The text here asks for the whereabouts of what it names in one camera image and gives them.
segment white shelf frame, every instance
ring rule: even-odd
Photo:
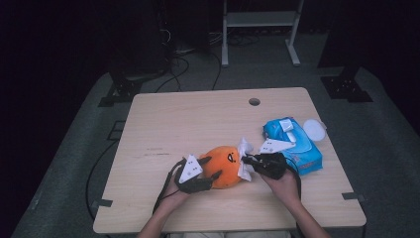
[[[300,60],[294,49],[294,40],[304,0],[299,0],[296,11],[273,11],[273,12],[232,12],[227,9],[227,1],[223,6],[223,43],[222,43],[222,66],[229,65],[228,55],[228,28],[230,27],[275,27],[291,26],[290,38],[285,40],[287,50],[294,66],[300,66]]]

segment floor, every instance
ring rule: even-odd
[[[321,76],[341,68],[318,68],[327,34],[298,34],[301,66],[293,66],[286,36],[263,36],[247,47],[230,47],[229,67],[220,67],[220,46],[211,54],[193,53],[172,60],[172,73],[147,81],[141,93],[305,87],[331,138],[343,168],[364,198],[366,237],[419,237],[420,139],[383,90],[361,68],[356,76],[372,102],[331,99]],[[108,73],[98,78],[61,143],[34,199],[13,237],[102,237],[92,229],[118,142],[109,138],[124,121],[130,103],[99,107],[111,87]],[[362,228],[328,229],[333,237],[362,237]],[[135,234],[108,234],[134,237]]]

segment person's arm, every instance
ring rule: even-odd
[[[169,186],[164,193],[164,199],[160,202],[159,207],[138,234],[137,238],[158,238],[171,213],[179,207],[188,196],[188,193],[178,190],[172,177]]]
[[[291,171],[287,170],[284,176],[279,180],[268,178],[263,175],[262,179],[292,214],[306,238],[330,237],[300,201],[297,192],[296,179]]]

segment hole in table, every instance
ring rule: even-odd
[[[250,102],[250,104],[253,105],[253,106],[258,106],[261,103],[259,99],[254,98],[254,97],[251,98],[248,102]]]

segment white lid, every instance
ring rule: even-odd
[[[308,119],[303,123],[303,130],[312,141],[322,141],[325,138],[324,126],[318,120]]]

